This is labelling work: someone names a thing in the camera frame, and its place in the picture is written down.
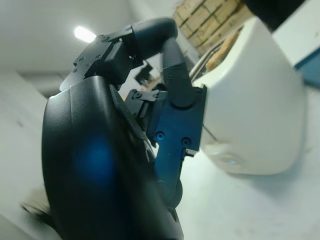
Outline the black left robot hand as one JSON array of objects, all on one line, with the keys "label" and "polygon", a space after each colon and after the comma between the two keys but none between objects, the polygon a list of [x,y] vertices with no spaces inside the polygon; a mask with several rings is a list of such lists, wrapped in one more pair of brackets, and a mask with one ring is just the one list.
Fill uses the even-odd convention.
[{"label": "black left robot hand", "polygon": [[48,99],[42,172],[62,239],[183,239],[180,175],[207,88],[192,86],[177,36],[171,18],[99,35]]}]

